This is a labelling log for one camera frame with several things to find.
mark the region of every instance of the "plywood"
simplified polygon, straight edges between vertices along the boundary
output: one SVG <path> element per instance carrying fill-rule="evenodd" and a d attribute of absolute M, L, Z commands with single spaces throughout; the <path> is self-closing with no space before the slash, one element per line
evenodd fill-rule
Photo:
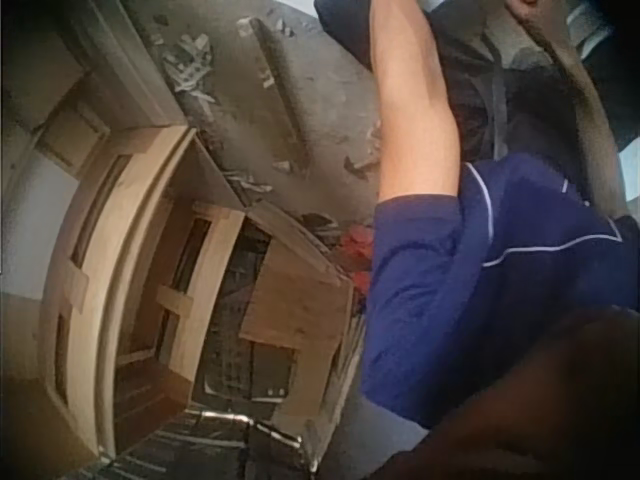
<path fill-rule="evenodd" d="M 180 321 L 169 368 L 194 381 L 204 339 L 222 278 L 236 243 L 244 213 L 225 208 L 212 220 L 187 295 L 193 298 L 191 314 Z"/>
<path fill-rule="evenodd" d="M 130 313 L 126 311 L 130 305 L 129 299 L 137 293 L 132 291 L 132 286 L 137 284 L 136 273 L 144 276 L 144 272 L 137 272 L 136 267 L 140 257 L 147 254 L 142 248 L 149 235 L 157 234 L 154 219 L 158 218 L 158 210 L 168 210 L 166 203 L 162 202 L 162 194 L 194 134 L 195 130 L 188 130 L 187 127 L 168 127 L 147 153 L 132 158 L 105 205 L 83 265 L 83 270 L 91 279 L 85 307 L 87 315 L 91 316 L 77 319 L 72 317 L 72 339 L 73 328 L 76 327 L 74 320 L 82 322 L 88 318 L 94 319 L 93 327 L 78 329 L 78 336 L 75 338 L 79 340 L 93 337 L 96 343 L 76 344 L 75 350 L 71 350 L 70 345 L 69 355 L 72 352 L 80 355 L 76 358 L 94 355 L 96 370 L 91 375 L 76 369 L 76 379 L 93 382 L 94 388 L 90 393 L 87 389 L 84 394 L 78 395 L 74 405 L 76 410 L 71 410 L 82 412 L 87 421 L 90 415 L 93 416 L 91 424 L 84 424 L 86 431 L 97 435 L 96 424 L 99 423 L 100 431 L 104 433 L 101 443 L 112 454 L 115 454 L 114 438 L 111 435 L 113 383 L 122 321 Z M 166 218 L 166 214 L 161 213 L 160 217 Z M 109 292 L 108 297 L 102 289 Z M 69 377 L 71 407 L 72 373 Z"/>
<path fill-rule="evenodd" d="M 77 422 L 78 434 L 94 452 L 98 451 L 97 368 L 98 364 L 103 363 L 115 366 L 117 353 L 119 328 L 108 326 L 106 334 L 102 332 L 112 282 L 121 255 L 132 241 L 130 236 L 148 227 L 152 212 L 148 213 L 146 225 L 142 227 L 139 225 L 139 216 L 152 211 L 157 205 L 161 192 L 157 194 L 153 206 L 147 205 L 149 196 L 156 194 L 158 183 L 168 182 L 167 173 L 170 175 L 179 161 L 179 158 L 170 154 L 186 132 L 187 127 L 163 129 L 146 153 L 132 158 L 98 219 L 82 265 L 83 272 L 89 277 L 89 286 L 82 313 L 74 311 L 71 317 L 67 397 L 69 410 Z M 105 342 L 105 348 L 109 348 L 103 357 L 99 351 L 101 341 Z"/>
<path fill-rule="evenodd" d="M 279 239 L 273 239 L 262 264 L 240 337 L 258 343 L 301 349 L 309 343 L 335 350 L 341 341 L 352 286 L 332 285 Z"/>
<path fill-rule="evenodd" d="M 193 298 L 165 285 L 158 287 L 156 301 L 179 317 L 188 317 L 193 307 Z"/>
<path fill-rule="evenodd" d="M 334 285 L 342 283 L 344 278 L 338 273 L 336 266 L 327 259 L 327 247 L 278 207 L 263 200 L 252 205 L 247 210 L 247 216 L 318 272 L 325 274 Z"/>

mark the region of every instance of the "dark pants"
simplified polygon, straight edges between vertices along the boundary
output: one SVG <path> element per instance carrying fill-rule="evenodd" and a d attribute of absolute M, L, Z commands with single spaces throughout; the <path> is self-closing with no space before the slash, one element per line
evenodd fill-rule
<path fill-rule="evenodd" d="M 315 7 L 324 30 L 371 70 L 370 0 L 315 0 Z M 498 126 L 493 108 L 494 79 L 501 75 L 506 125 L 499 136 L 504 137 L 508 151 L 542 157 L 589 198 L 575 112 L 567 85 L 557 70 L 496 68 L 494 61 L 445 31 L 438 20 L 438 9 L 429 14 L 429 22 L 438 45 L 449 103 L 460 130 L 462 160 L 473 162 L 493 157 L 494 129 Z M 640 102 L 631 101 L 631 94 L 637 92 L 633 91 L 633 83 L 620 73 L 611 45 L 599 46 L 586 66 L 603 97 L 622 149 L 640 132 Z"/>

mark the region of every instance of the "wood scrap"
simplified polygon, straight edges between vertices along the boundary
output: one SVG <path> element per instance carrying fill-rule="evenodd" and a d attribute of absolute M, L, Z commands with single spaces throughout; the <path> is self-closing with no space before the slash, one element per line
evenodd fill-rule
<path fill-rule="evenodd" d="M 268 131 L 265 140 L 279 162 L 288 161 L 296 173 L 304 173 L 310 164 L 302 129 L 296 116 L 293 102 L 282 81 L 281 73 L 271 51 L 264 24 L 255 17 L 243 18 L 237 23 L 245 57 L 256 71 L 257 80 L 264 89 L 263 108 Z"/>

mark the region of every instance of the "person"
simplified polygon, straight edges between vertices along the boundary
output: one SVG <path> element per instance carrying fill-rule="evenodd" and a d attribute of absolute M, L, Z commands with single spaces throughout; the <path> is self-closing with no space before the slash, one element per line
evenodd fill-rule
<path fill-rule="evenodd" d="M 638 310 L 640 232 L 566 6 L 506 6 L 555 68 L 501 71 L 432 29 L 416 0 L 316 0 L 324 29 L 372 68 L 378 90 L 362 391 L 428 429 L 491 397 L 575 311 Z"/>
<path fill-rule="evenodd" d="M 640 315 L 577 312 L 369 480 L 638 478 Z"/>

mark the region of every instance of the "wood debris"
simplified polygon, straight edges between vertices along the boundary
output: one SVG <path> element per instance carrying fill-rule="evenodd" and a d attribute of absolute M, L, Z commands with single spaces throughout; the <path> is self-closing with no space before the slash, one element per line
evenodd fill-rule
<path fill-rule="evenodd" d="M 177 46 L 163 55 L 167 75 L 174 82 L 175 92 L 201 89 L 201 80 L 211 72 L 211 45 L 204 33 L 195 41 L 182 35 Z"/>
<path fill-rule="evenodd" d="M 230 182 L 238 183 L 245 190 L 250 190 L 256 193 L 269 193 L 273 191 L 273 187 L 266 183 L 256 182 L 253 175 L 250 173 L 242 172 L 240 170 L 232 170 L 229 172 L 223 172 L 224 177 Z"/>

